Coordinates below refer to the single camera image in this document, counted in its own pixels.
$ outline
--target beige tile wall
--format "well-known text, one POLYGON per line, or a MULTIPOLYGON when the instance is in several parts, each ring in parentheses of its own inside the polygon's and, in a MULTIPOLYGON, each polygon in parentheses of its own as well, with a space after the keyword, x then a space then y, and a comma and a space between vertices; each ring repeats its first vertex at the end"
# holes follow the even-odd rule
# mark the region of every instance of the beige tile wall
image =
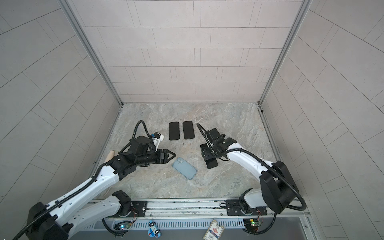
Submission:
POLYGON ((123 102, 256 102, 301 1, 69 3, 123 102))
POLYGON ((89 177, 118 110, 56 0, 0 1, 2 239, 89 177))
POLYGON ((314 0, 262 106, 322 239, 384 237, 383 32, 383 1, 314 0))

